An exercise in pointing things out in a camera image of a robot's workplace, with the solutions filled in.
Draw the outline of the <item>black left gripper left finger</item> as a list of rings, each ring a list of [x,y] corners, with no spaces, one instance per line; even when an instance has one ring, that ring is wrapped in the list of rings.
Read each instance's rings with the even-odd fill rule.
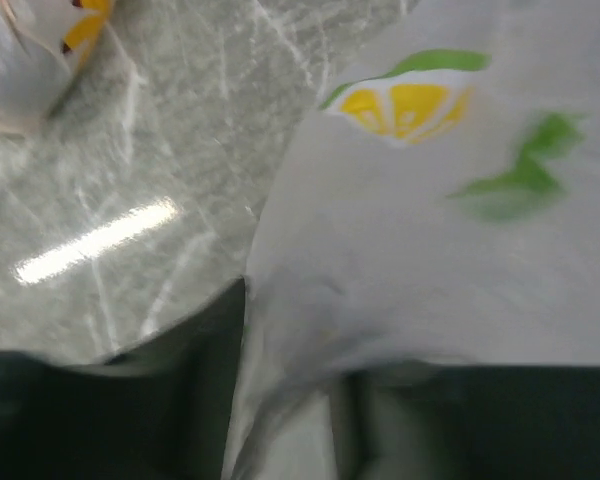
[[[0,479],[218,479],[239,368],[243,279],[102,362],[0,351]]]

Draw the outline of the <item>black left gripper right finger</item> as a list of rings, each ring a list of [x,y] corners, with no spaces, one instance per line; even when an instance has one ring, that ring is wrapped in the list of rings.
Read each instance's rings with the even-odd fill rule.
[[[340,479],[600,479],[600,367],[394,364],[329,404]]]

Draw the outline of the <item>clear lemon-print plastic bag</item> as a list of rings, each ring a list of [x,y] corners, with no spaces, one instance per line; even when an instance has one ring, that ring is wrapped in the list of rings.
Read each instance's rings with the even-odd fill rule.
[[[600,367],[600,1],[0,1],[0,351],[102,362],[246,284],[218,479],[340,479],[390,365]]]

